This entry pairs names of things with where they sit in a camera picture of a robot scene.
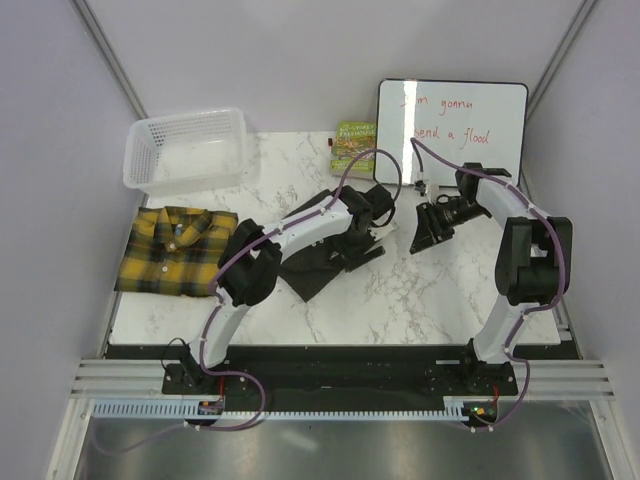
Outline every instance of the handwritten text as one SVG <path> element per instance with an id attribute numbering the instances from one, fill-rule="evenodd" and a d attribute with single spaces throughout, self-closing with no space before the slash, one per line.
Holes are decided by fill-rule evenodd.
<path id="1" fill-rule="evenodd" d="M 413 132 L 413 136 L 419 140 L 424 138 L 445 138 L 440 136 L 440 126 L 436 126 L 434 128 L 416 128 Z M 491 130 L 487 130 L 486 133 L 484 131 L 477 131 L 475 128 L 468 127 L 461 136 L 459 141 L 458 148 L 460 150 L 464 150 L 470 144 L 482 144 L 489 145 L 489 136 L 491 135 Z M 458 138 L 458 135 L 455 132 L 448 132 L 446 134 L 446 138 L 448 140 L 455 140 Z"/>
<path id="2" fill-rule="evenodd" d="M 404 98 L 404 103 L 402 103 L 400 105 L 400 108 L 404 108 L 407 106 L 407 101 L 409 100 L 409 98 L 405 97 Z M 429 98 L 428 97 L 418 97 L 415 100 L 415 104 L 416 105 L 424 105 L 424 106 L 428 106 L 429 105 Z M 439 107 L 439 113 L 438 115 L 440 115 L 441 117 L 446 115 L 447 113 L 451 112 L 451 111 L 455 111 L 455 110 L 471 110 L 473 108 L 473 102 L 468 102 L 466 100 L 442 100 L 440 102 L 440 107 Z"/>

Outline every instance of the black mounting plate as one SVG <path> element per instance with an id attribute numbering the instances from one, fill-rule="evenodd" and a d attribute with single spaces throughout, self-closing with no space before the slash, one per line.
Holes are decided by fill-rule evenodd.
<path id="1" fill-rule="evenodd" d="M 494 385 L 501 395 L 518 393 L 511 365 L 480 367 L 465 379 L 455 357 L 438 358 L 437 351 L 420 346 L 234 346 L 215 370 L 257 377 L 267 392 L 268 412 L 442 410 L 444 396 L 490 398 Z M 168 368 L 165 394 L 220 393 L 216 378 L 189 385 L 180 380 L 180 364 Z M 255 410 L 260 403 L 256 386 L 238 377 L 225 378 L 224 394 L 227 411 Z"/>

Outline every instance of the red handwriting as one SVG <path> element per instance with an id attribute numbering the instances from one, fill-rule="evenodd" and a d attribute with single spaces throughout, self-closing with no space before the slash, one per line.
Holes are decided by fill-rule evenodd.
<path id="1" fill-rule="evenodd" d="M 413 132 L 413 136 L 416 138 L 440 138 L 440 131 L 438 130 L 440 127 L 436 127 L 436 128 L 430 128 L 430 129 L 423 129 L 421 128 L 420 130 L 418 130 L 416 128 L 416 131 Z"/>
<path id="2" fill-rule="evenodd" d="M 455 140 L 457 138 L 458 133 L 460 132 L 447 132 L 446 137 L 440 136 L 440 126 L 437 125 L 433 128 L 416 128 L 413 132 L 413 136 L 417 139 L 424 138 L 446 138 L 448 140 Z M 458 148 L 460 150 L 464 150 L 470 144 L 478 144 L 478 145 L 489 145 L 489 136 L 491 135 L 491 130 L 487 130 L 484 133 L 484 130 L 478 132 L 475 128 L 468 127 L 465 132 L 462 134 L 464 139 L 461 140 Z"/>
<path id="3" fill-rule="evenodd" d="M 443 116 L 445 113 L 447 113 L 448 110 L 454 109 L 454 110 L 460 110 L 460 109 L 471 109 L 473 108 L 473 103 L 471 102 L 461 102 L 459 100 L 443 100 L 442 102 L 440 102 L 440 106 L 442 107 L 442 112 L 439 113 L 440 116 Z"/>
<path id="4" fill-rule="evenodd" d="M 473 128 L 467 128 L 467 131 L 464 132 L 464 143 L 460 147 L 460 150 L 464 149 L 467 146 L 467 143 L 484 143 L 489 144 L 489 134 L 491 130 L 487 130 L 486 135 L 476 135 Z"/>
<path id="5" fill-rule="evenodd" d="M 406 104 L 407 104 L 407 97 L 404 97 L 404 103 L 402 105 L 400 105 L 400 108 L 403 108 Z M 420 104 L 420 103 L 424 103 L 425 105 L 429 105 L 429 99 L 427 97 L 418 97 L 416 98 L 416 103 Z"/>

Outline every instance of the metal frame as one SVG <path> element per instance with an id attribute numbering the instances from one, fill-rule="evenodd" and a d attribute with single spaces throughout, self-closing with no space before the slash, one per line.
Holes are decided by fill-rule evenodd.
<path id="1" fill-rule="evenodd" d="M 639 479 L 633 455 L 625 445 L 617 403 L 609 383 L 605 367 L 597 360 L 531 360 L 531 381 L 525 401 L 590 401 L 603 443 L 604 451 L 615 480 Z M 520 385 L 524 381 L 522 365 L 514 366 Z M 92 414 L 110 418 L 176 418 L 171 408 L 163 406 L 191 405 L 199 399 L 215 400 L 213 397 L 168 396 L 161 392 L 164 370 L 156 360 L 84 360 L 81 362 L 73 384 L 71 400 L 60 431 L 58 443 L 51 462 L 47 480 L 71 479 L 79 466 L 80 453 Z M 485 401 L 480 397 L 445 397 L 448 409 L 443 414 L 433 412 L 404 412 L 393 416 L 384 412 L 372 415 L 340 415 L 332 413 L 301 412 L 275 414 L 273 420 L 297 419 L 345 419 L 385 420 L 403 418 L 417 421 L 451 420 L 449 414 L 458 412 L 464 402 Z M 132 408 L 110 408 L 112 403 Z M 233 418 L 249 418 L 251 412 L 240 412 Z"/>
<path id="2" fill-rule="evenodd" d="M 87 0 L 70 0 L 71 5 L 84 24 L 96 48 L 104 59 L 111 75 L 122 91 L 134 115 L 138 119 L 147 118 L 146 110 L 134 86 L 122 67 L 114 49 L 110 45 L 98 19 Z M 599 0 L 583 0 L 570 22 L 563 38 L 549 60 L 540 80 L 532 90 L 527 108 L 529 121 L 559 69 L 566 60 L 579 34 L 584 29 Z M 522 186 L 530 194 L 525 175 Z M 113 321 L 119 305 L 119 294 L 114 294 L 110 302 L 110 313 L 105 319 L 106 331 L 103 345 L 98 353 L 104 354 Z M 570 319 L 566 304 L 556 311 L 556 320 L 561 340 L 572 339 Z M 531 361 L 530 391 L 526 401 L 589 400 L 596 418 L 598 432 L 616 480 L 640 479 L 633 455 L 625 448 L 631 445 L 621 429 L 617 402 L 604 370 L 599 361 L 590 360 L 538 360 Z M 515 365 L 519 383 L 524 376 L 524 368 Z M 53 453 L 47 480 L 71 479 L 78 467 L 89 420 L 96 401 L 100 399 L 129 399 L 133 401 L 163 404 L 181 401 L 182 397 L 169 397 L 161 393 L 164 371 L 157 361 L 145 360 L 85 360 L 81 362 L 76 381 L 70 395 L 63 425 Z M 462 398 L 448 398 L 456 402 Z M 464 397 L 465 401 L 485 400 Z"/>

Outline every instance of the yellow plaid shirt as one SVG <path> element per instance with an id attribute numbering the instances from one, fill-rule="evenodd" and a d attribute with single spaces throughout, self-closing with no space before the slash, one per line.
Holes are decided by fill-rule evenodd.
<path id="1" fill-rule="evenodd" d="M 141 208 L 133 222 L 115 289 L 209 296 L 207 286 L 238 224 L 230 212 Z"/>

